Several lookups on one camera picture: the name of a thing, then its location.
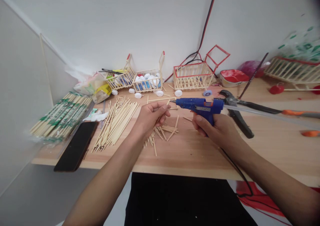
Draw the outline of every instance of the wire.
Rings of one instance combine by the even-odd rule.
[[[272,217],[271,215],[266,214],[266,213],[264,213],[264,212],[260,211],[259,209],[256,209],[255,207],[252,207],[250,204],[248,204],[248,203],[246,203],[246,202],[242,201],[241,199],[239,199],[239,200],[240,200],[243,204],[248,205],[249,207],[251,207],[251,208],[253,208],[253,209],[255,209],[255,210],[259,211],[260,213],[263,213],[264,215],[267,215],[267,216],[269,216],[270,218],[273,218],[273,219],[275,219],[275,220],[279,221],[280,223],[283,223],[283,224],[285,224],[285,225],[289,225],[289,226],[291,226],[291,224],[287,224],[287,223],[285,223],[285,222],[283,222],[283,221],[281,221],[281,220],[279,220],[279,219],[277,219],[277,218],[275,218],[275,217]]]
[[[191,57],[192,55],[195,54],[194,58],[193,58],[192,60],[190,60],[189,62],[187,62],[185,65],[187,65],[187,64],[189,64],[189,63],[191,63],[191,62],[193,62],[193,61],[196,61],[195,58],[196,58],[196,56],[199,54],[199,50],[200,50],[200,48],[201,48],[201,46],[202,46],[204,34],[205,34],[205,32],[206,32],[206,28],[207,28],[207,24],[208,24],[208,21],[209,21],[209,18],[210,18],[210,14],[211,14],[211,10],[212,10],[213,3],[214,3],[214,0],[211,0],[211,4],[210,4],[210,8],[209,8],[208,15],[207,15],[207,18],[206,18],[206,22],[205,22],[205,24],[204,24],[204,28],[203,28],[203,31],[202,31],[200,46],[199,46],[199,48],[198,48],[198,50],[197,50],[196,52],[194,52],[194,53],[192,53],[192,54],[190,54],[189,56],[186,57],[185,60],[187,60],[189,57]],[[164,82],[166,82],[167,80],[169,80],[172,76],[173,76],[173,73],[172,73]]]
[[[268,205],[268,204],[262,203],[262,202],[260,202],[260,201],[253,200],[253,199],[248,199],[247,197],[245,197],[245,199],[247,199],[247,200],[249,200],[249,201],[252,201],[252,202],[257,202],[257,203],[263,204],[263,205],[265,205],[265,206],[267,206],[267,207],[269,207],[269,208],[272,208],[272,209],[274,209],[274,210],[277,210],[277,211],[281,212],[280,209],[274,208],[274,207],[272,207],[272,206],[270,206],[270,205]]]
[[[246,197],[246,196],[249,196],[249,197],[252,197],[252,196],[254,196],[254,194],[253,194],[253,191],[252,191],[252,188],[251,188],[251,186],[250,186],[250,184],[249,184],[249,182],[248,182],[248,180],[246,179],[246,177],[244,176],[244,174],[241,172],[241,170],[239,169],[239,167],[235,164],[235,162],[229,157],[229,155],[226,153],[226,151],[223,149],[223,148],[220,148],[222,151],[223,151],[223,153],[227,156],[227,158],[229,159],[229,161],[233,164],[233,166],[237,169],[237,171],[238,171],[238,173],[240,174],[240,176],[242,177],[242,179],[246,182],[246,184],[247,184],[247,186],[248,186],[248,188],[249,188],[249,190],[250,190],[250,194],[237,194],[237,196],[239,197],[239,198],[243,198],[243,197]]]
[[[194,52],[194,53],[191,54],[191,55],[195,54],[194,58],[193,58],[191,61],[187,62],[185,65],[193,62],[193,60],[196,58],[197,54],[199,53],[199,50],[200,50],[200,48],[201,48],[201,46],[202,46],[204,34],[206,33],[206,29],[207,29],[208,21],[209,21],[209,18],[210,18],[210,14],[211,14],[211,10],[212,10],[213,3],[214,3],[214,0],[211,0],[210,8],[209,8],[208,15],[207,15],[207,19],[206,19],[206,23],[204,24],[204,28],[203,28],[203,31],[202,31],[202,36],[201,36],[201,41],[200,41],[199,49],[198,49],[196,52]]]

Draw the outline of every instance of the red cable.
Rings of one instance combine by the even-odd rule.
[[[279,221],[280,223],[283,223],[283,224],[285,224],[285,225],[289,225],[289,226],[291,226],[291,224],[287,224],[287,223],[285,223],[285,222],[283,222],[283,221],[281,221],[281,220],[279,220],[279,219],[277,219],[277,218],[275,218],[275,217],[272,217],[271,215],[266,214],[266,213],[264,213],[264,212],[260,211],[259,209],[256,209],[255,207],[253,207],[253,206],[251,206],[250,204],[248,204],[248,203],[246,203],[246,202],[242,201],[241,199],[239,199],[239,200],[240,200],[243,204],[248,205],[249,207],[251,207],[251,208],[253,208],[253,209],[255,209],[255,210],[259,211],[260,213],[263,213],[263,214],[265,214],[265,215],[269,216],[270,218],[273,218],[273,219],[275,219],[275,220]]]
[[[202,37],[201,37],[201,41],[200,41],[200,46],[199,46],[199,49],[197,50],[197,53],[199,53],[199,50],[200,50],[200,48],[201,48],[201,46],[202,46],[204,34],[206,33],[207,24],[208,24],[210,15],[211,15],[213,3],[214,3],[214,0],[212,0],[212,3],[210,4],[210,9],[209,9],[209,13],[208,13],[208,20],[206,20],[206,23],[205,23],[205,25],[204,25],[203,32],[202,32]],[[168,81],[168,79],[171,78],[172,76],[173,76],[173,73],[172,73],[164,82]]]

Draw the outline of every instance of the white wall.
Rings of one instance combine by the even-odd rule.
[[[37,146],[28,129],[50,108],[39,37],[0,0],[0,195],[32,159]],[[76,83],[45,46],[53,100]]]
[[[77,66],[120,68],[130,52],[146,69],[165,50],[167,76],[196,51],[211,0],[12,1]],[[218,44],[231,53],[218,71],[236,68],[318,18],[313,0],[215,0],[201,53]]]

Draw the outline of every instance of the person's right hand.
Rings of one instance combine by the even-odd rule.
[[[206,137],[207,134],[216,147],[221,147],[231,154],[236,154],[239,149],[250,148],[239,135],[230,117],[214,114],[213,121],[214,126],[211,126],[205,118],[194,114],[192,123],[201,136]]]

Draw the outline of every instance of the hand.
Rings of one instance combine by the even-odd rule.
[[[208,137],[216,147],[223,148],[232,155],[237,155],[243,149],[250,149],[247,143],[241,138],[233,121],[224,114],[213,115],[214,126],[200,115],[193,115],[193,126],[201,136]]]
[[[168,108],[171,108],[171,106],[159,101],[142,106],[133,126],[135,133],[142,133],[144,137],[148,138],[154,127],[162,126],[166,118],[170,117]]]

